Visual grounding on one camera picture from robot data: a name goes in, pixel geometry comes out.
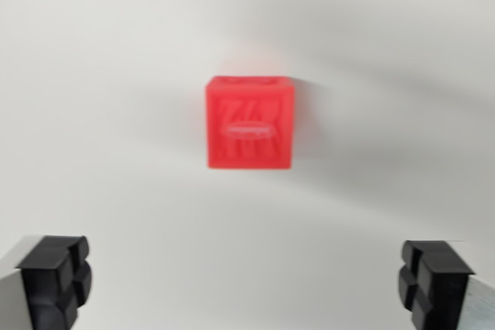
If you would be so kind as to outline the black-padded metal gripper right finger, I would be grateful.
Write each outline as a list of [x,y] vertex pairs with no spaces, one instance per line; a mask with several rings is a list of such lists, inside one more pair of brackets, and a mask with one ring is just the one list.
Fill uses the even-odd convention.
[[494,328],[494,248],[406,240],[398,293],[421,330]]

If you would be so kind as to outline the black-padded metal gripper left finger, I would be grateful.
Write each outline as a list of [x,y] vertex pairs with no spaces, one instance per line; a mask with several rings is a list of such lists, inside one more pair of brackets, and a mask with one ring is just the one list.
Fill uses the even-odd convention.
[[69,330],[90,296],[85,236],[25,236],[1,257],[1,328]]

